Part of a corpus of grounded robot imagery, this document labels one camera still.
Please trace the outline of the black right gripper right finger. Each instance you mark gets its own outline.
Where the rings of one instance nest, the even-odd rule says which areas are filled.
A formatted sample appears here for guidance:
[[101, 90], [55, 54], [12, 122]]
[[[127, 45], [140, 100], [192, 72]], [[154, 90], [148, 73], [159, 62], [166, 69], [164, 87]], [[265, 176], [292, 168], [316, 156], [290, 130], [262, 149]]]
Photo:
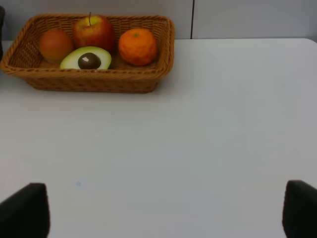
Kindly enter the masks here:
[[287, 238], [317, 237], [317, 189], [302, 180], [287, 182], [282, 211]]

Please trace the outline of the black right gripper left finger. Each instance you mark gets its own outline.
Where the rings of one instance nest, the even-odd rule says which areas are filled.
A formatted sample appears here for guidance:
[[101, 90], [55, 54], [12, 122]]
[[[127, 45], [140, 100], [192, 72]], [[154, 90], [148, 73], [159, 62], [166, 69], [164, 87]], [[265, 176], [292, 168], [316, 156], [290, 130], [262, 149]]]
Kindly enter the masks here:
[[0, 203], [2, 238], [46, 238], [50, 208], [44, 183], [30, 183]]

